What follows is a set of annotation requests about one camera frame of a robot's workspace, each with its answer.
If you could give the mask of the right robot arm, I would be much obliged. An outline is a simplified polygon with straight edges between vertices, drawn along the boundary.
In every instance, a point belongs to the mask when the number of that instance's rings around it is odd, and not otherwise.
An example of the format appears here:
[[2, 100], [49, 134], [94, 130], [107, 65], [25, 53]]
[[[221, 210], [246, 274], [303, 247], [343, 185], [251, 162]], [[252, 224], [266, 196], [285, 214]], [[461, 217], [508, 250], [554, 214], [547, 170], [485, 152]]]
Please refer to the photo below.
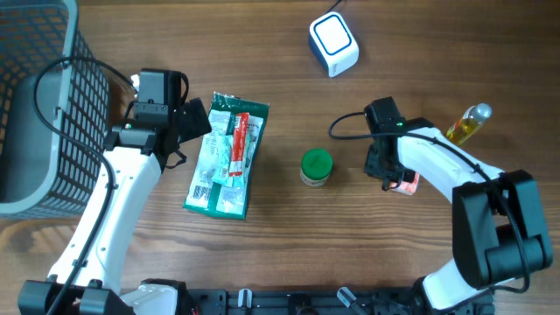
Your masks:
[[[480, 313], [495, 291], [525, 292], [532, 273], [553, 262], [536, 181], [524, 170], [506, 172], [450, 142], [425, 118], [408, 120], [390, 98], [364, 109], [373, 143], [366, 174], [390, 183], [416, 175], [451, 203], [452, 258], [420, 278], [403, 306], [414, 314]], [[514, 288], [510, 281], [521, 279]]]

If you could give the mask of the red sachet stick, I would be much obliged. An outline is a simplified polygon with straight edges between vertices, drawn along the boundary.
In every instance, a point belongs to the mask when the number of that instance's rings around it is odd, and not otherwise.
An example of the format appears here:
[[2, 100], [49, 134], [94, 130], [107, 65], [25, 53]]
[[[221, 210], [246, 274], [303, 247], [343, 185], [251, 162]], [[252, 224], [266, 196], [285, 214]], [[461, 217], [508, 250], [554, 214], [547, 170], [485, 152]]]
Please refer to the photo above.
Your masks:
[[229, 166], [229, 175], [231, 177], [239, 177], [242, 175], [243, 159], [245, 156], [245, 146], [247, 139], [247, 129], [249, 125], [250, 114], [247, 112], [235, 115], [235, 125], [233, 134], [233, 144], [231, 150], [231, 159]]

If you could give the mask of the green plastic packet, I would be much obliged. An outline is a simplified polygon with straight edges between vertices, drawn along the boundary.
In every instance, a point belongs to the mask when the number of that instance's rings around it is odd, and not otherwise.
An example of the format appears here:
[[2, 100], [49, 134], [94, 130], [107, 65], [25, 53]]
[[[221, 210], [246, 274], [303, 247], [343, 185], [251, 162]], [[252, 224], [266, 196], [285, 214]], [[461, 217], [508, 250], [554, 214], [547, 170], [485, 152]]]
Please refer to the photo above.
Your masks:
[[[212, 131], [203, 136], [184, 209], [223, 219], [246, 218], [252, 164], [262, 141], [269, 111], [268, 103], [248, 101], [218, 92], [213, 94], [208, 115]], [[232, 177], [232, 187], [216, 184], [212, 180], [218, 157], [216, 137], [233, 135], [235, 115], [244, 112], [249, 113], [250, 117], [242, 175]]]

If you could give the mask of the green lid white jar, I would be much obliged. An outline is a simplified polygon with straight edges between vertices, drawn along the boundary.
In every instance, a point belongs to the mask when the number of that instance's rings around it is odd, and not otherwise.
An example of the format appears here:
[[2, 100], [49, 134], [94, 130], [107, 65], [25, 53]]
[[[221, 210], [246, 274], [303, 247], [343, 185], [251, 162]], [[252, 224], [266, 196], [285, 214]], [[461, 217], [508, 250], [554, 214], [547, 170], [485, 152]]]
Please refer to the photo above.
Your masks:
[[323, 186], [333, 170], [331, 154], [322, 148], [308, 150], [300, 164], [300, 178], [308, 186]]

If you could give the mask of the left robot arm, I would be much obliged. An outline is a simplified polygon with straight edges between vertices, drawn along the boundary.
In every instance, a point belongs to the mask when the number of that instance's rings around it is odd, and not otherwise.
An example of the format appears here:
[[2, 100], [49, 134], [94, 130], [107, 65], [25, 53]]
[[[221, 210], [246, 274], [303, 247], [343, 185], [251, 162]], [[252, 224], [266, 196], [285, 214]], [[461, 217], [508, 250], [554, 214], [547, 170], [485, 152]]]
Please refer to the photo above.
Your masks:
[[121, 274], [148, 196], [183, 142], [211, 127], [200, 99], [188, 99], [184, 73], [144, 68], [139, 92], [106, 135], [101, 169], [70, 244], [44, 281], [28, 280], [23, 314], [188, 314], [186, 284], [152, 279], [126, 294]]

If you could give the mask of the orange tissue pack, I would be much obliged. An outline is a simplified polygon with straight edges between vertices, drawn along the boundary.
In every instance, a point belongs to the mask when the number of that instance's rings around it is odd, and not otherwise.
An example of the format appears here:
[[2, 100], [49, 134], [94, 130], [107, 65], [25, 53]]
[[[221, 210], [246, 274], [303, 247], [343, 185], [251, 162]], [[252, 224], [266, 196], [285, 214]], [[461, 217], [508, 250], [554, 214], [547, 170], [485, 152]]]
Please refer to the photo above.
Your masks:
[[416, 172], [412, 182], [402, 181], [400, 184], [391, 182], [389, 188], [397, 193], [413, 195], [417, 191], [420, 175]]

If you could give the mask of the yellow dish soap bottle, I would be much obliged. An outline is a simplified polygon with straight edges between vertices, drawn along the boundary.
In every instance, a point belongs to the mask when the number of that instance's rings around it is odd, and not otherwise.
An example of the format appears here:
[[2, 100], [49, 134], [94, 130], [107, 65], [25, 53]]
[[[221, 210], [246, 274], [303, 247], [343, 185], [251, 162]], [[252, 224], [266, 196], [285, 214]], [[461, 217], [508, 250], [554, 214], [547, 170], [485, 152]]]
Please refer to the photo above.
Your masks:
[[471, 106], [445, 133], [445, 137], [453, 144], [460, 146], [475, 134], [491, 117], [490, 105], [479, 103]]

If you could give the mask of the pale teal sachet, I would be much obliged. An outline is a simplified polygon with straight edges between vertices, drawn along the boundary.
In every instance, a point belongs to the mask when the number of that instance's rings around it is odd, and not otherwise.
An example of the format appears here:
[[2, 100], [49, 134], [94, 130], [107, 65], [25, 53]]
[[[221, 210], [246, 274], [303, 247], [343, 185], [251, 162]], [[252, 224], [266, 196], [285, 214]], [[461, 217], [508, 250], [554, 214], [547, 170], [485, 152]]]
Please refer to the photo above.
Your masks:
[[233, 178], [229, 175], [229, 167], [231, 163], [231, 155], [233, 148], [233, 136], [217, 136], [217, 166], [215, 168], [212, 180], [214, 183], [232, 187]]

